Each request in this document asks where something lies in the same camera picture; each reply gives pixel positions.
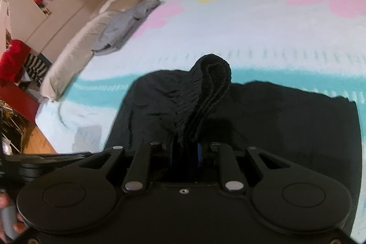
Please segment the person's right hand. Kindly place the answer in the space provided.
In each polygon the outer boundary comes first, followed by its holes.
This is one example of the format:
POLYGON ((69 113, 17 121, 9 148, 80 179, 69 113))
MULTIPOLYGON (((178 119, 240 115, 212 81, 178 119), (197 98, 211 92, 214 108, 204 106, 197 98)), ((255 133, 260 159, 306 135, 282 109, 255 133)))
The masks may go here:
POLYGON ((1 193, 1 237, 14 240, 26 230, 14 201, 7 193, 1 193))

